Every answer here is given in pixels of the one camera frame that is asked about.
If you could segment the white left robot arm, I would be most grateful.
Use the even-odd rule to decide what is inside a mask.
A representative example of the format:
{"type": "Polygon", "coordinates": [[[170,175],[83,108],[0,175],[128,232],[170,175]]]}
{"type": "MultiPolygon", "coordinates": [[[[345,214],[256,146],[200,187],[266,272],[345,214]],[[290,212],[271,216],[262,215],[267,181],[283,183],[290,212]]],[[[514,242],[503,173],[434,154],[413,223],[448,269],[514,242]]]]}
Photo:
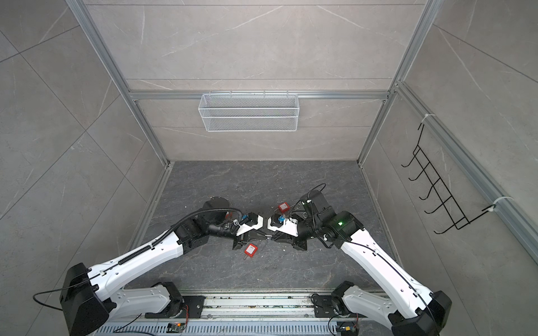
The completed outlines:
{"type": "Polygon", "coordinates": [[[153,319],[188,312],[182,294],[170,281],[151,288],[124,291],[124,286],[148,271],[207,243],[211,236],[235,239],[263,228],[262,216],[213,197],[145,245],[105,263],[68,269],[60,291],[61,310],[70,335],[89,335],[106,322],[130,315],[153,319]]]}

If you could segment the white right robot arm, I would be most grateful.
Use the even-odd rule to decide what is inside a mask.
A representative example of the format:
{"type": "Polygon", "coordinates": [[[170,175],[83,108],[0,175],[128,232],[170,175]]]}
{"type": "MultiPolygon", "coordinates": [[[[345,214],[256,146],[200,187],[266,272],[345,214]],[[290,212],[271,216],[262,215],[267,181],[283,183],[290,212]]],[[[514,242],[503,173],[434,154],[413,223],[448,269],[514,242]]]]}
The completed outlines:
{"type": "Polygon", "coordinates": [[[274,239],[284,238],[295,249],[305,251],[310,239],[318,239],[328,249],[339,249],[384,290],[385,295],[379,296],[344,281],[331,294],[338,315],[370,318],[393,335],[439,335],[445,327],[451,299],[410,276],[359,219],[348,211],[335,212],[320,190],[309,191],[290,210],[273,214],[267,225],[274,239]]]}

